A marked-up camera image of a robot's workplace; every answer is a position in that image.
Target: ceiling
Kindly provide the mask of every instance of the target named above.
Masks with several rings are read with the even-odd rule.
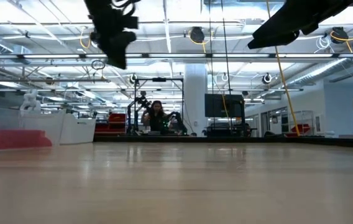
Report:
[[[209,13],[208,7],[202,1],[188,0],[141,0],[137,3],[139,29],[134,30],[137,41],[128,46],[127,53],[178,53],[202,54],[206,53],[275,53],[273,47],[249,50],[246,46],[252,40],[251,34],[267,20],[266,1],[253,0],[243,4],[234,4],[235,1],[225,0],[228,4],[222,10],[216,5]],[[23,46],[29,54],[97,54],[101,51],[89,42],[89,33],[93,26],[88,19],[88,11],[83,0],[20,0],[22,9],[14,7],[15,0],[0,0],[0,44],[15,49]],[[271,14],[277,12],[283,1],[271,1]],[[188,33],[193,26],[203,28],[209,40],[210,32],[213,39],[206,45],[192,43]],[[345,44],[328,44],[321,41],[321,36],[330,33],[333,27],[343,27],[353,37],[353,6],[337,16],[320,23],[319,29],[309,36],[301,36],[290,45],[280,46],[280,53],[323,54],[332,51],[349,53]],[[26,76],[31,79],[72,80],[69,83],[78,83],[78,88],[101,89],[120,88],[131,89],[129,83],[131,74],[139,78],[174,77],[183,78],[185,60],[163,59],[132,59],[128,60],[127,69],[121,70],[107,66],[104,70],[95,72],[91,69],[93,60],[46,60],[45,58],[30,60],[30,64],[15,63],[10,60],[0,60],[0,78],[14,80]],[[288,61],[282,63],[282,69],[287,78],[316,63],[313,61]],[[213,71],[208,73],[214,76],[220,88],[227,88],[227,81],[222,79],[224,73],[230,74],[231,88],[258,88],[262,86],[262,76],[266,73],[279,76],[279,67],[275,60],[260,62],[255,59],[245,62],[234,60],[226,66],[225,60],[213,62]],[[344,71],[337,76],[346,75]],[[104,77],[108,82],[83,82],[87,78]],[[36,88],[59,88],[59,83],[47,85],[45,83],[28,83]],[[178,98],[181,92],[175,83],[147,82],[145,88],[169,88],[173,91],[154,91],[152,98]],[[131,92],[92,91],[105,102],[125,104]],[[63,97],[72,101],[96,102],[97,99],[88,99],[86,96],[76,96],[71,92],[63,93]]]

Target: computer monitor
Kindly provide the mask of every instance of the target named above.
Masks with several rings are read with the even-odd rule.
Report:
[[[221,94],[205,94],[204,102],[206,104],[205,115],[208,118],[244,117],[244,99],[242,95],[224,95],[222,97]]]

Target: person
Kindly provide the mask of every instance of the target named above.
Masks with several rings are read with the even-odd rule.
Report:
[[[163,118],[166,116],[162,102],[156,100],[152,103],[149,112],[144,116],[144,121],[149,121],[151,131],[161,131],[163,129]]]

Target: robotic arm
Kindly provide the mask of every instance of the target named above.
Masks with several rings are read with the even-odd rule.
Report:
[[[183,124],[181,114],[179,112],[171,112],[170,114],[166,115],[166,117],[164,117],[164,120],[163,120],[164,128],[168,130],[168,121],[170,121],[172,118],[176,119],[178,123],[178,129],[180,129],[184,135],[188,134],[188,129]]]
[[[253,34],[250,49],[287,45],[300,35],[308,35],[319,28],[319,23],[339,14],[353,0],[286,0],[267,22]]]
[[[84,0],[95,30],[91,40],[108,56],[108,64],[126,69],[126,47],[136,40],[133,32],[125,28],[138,29],[138,18],[132,16],[135,3],[140,0]],[[282,8],[257,29],[248,44],[250,49],[287,45],[296,40],[300,31],[308,35],[325,19],[339,14],[353,0],[286,0]]]
[[[117,68],[126,69],[126,47],[136,40],[133,32],[125,28],[138,29],[138,17],[132,16],[135,12],[135,3],[140,0],[84,0],[89,11],[89,18],[95,26],[90,34],[91,40],[108,56],[108,64]]]

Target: black cable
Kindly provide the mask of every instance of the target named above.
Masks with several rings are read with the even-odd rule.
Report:
[[[224,13],[224,0],[221,0],[221,10],[222,14]],[[225,17],[222,16],[222,24],[224,27],[224,38],[225,38],[225,55],[226,55],[226,70],[227,70],[227,84],[229,85],[229,117],[231,119],[231,129],[233,129],[233,123],[232,123],[232,90],[231,90],[231,79],[229,76],[229,58],[227,56],[227,42],[226,42],[226,26],[225,26]]]
[[[208,1],[208,14],[209,14],[209,53],[212,54],[213,53],[213,34],[211,32],[211,1]],[[214,122],[214,126],[215,126],[215,97],[214,97],[214,60],[213,57],[211,56],[211,79],[212,81],[212,85],[213,85],[213,122]]]

